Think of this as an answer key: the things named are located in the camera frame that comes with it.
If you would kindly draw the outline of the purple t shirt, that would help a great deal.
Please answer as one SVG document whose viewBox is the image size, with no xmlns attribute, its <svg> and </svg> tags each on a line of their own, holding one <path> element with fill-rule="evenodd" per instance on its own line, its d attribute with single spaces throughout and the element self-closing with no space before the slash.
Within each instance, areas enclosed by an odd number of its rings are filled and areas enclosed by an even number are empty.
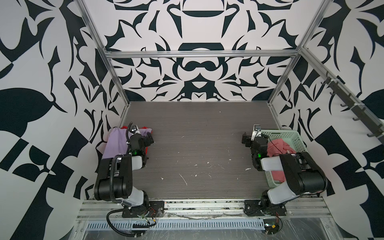
<svg viewBox="0 0 384 240">
<path fill-rule="evenodd" d="M 102 159 L 111 159 L 117 155 L 127 155 L 127 154 L 130 154 L 132 156 L 130 152 L 130 138 L 127 138 L 127 142 L 125 144 L 107 142 Z"/>
</svg>

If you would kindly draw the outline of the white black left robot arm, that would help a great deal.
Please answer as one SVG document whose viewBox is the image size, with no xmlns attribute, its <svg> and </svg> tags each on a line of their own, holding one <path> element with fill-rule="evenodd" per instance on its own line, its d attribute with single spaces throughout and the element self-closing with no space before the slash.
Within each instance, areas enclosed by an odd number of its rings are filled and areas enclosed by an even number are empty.
<svg viewBox="0 0 384 240">
<path fill-rule="evenodd" d="M 115 128 L 110 133 L 98 168 L 94 197 L 110 201 L 139 213 L 150 207 L 148 195 L 133 185 L 133 171 L 147 164 L 147 148 L 154 143 L 151 129 L 139 129 L 135 134 Z"/>
</svg>

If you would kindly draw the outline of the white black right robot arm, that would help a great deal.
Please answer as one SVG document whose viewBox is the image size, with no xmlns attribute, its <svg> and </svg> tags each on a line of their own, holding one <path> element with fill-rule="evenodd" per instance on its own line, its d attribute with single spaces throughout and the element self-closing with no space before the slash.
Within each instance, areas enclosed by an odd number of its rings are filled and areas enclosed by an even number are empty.
<svg viewBox="0 0 384 240">
<path fill-rule="evenodd" d="M 286 180 L 277 187 L 263 192 L 256 205 L 245 203 L 245 213 L 260 211 L 271 215 L 285 203 L 303 195 L 320 194 L 328 188 L 324 171 L 308 152 L 285 153 L 268 156 L 269 138 L 264 134 L 242 135 L 242 144 L 251 150 L 252 163 L 259 172 L 282 171 Z"/>
</svg>

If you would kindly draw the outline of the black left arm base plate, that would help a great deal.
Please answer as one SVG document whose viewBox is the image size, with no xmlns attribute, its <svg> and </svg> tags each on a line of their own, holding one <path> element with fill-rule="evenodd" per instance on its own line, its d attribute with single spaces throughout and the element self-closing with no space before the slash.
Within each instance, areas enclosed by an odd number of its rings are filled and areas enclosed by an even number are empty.
<svg viewBox="0 0 384 240">
<path fill-rule="evenodd" d="M 144 202 L 140 206 L 124 208 L 122 213 L 123 218 L 138 218 L 148 217 L 155 218 L 164 213 L 165 202 L 164 201 L 149 201 Z"/>
</svg>

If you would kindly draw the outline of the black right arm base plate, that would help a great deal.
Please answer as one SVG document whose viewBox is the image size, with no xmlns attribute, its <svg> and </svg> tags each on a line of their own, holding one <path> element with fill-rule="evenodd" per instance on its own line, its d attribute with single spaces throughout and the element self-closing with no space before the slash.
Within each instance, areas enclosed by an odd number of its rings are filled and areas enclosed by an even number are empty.
<svg viewBox="0 0 384 240">
<path fill-rule="evenodd" d="M 286 216 L 284 204 L 274 205 L 269 200 L 245 200 L 244 213 L 249 217 L 256 216 Z"/>
</svg>

